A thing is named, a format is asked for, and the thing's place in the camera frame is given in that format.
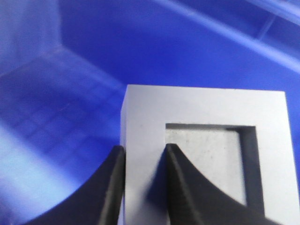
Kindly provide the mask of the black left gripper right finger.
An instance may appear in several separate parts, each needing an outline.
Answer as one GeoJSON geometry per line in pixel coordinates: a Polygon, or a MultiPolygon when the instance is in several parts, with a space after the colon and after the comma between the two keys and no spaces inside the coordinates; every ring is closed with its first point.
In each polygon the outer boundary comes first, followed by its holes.
{"type": "Polygon", "coordinates": [[[172,225],[274,225],[211,183],[178,145],[165,146],[167,210],[172,225]]]}

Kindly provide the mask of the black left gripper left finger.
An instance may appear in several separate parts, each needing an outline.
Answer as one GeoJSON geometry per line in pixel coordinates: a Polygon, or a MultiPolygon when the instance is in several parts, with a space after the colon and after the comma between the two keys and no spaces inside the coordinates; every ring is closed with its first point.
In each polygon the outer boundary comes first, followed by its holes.
{"type": "Polygon", "coordinates": [[[72,195],[29,225],[116,225],[125,185],[125,150],[116,145],[72,195]]]}

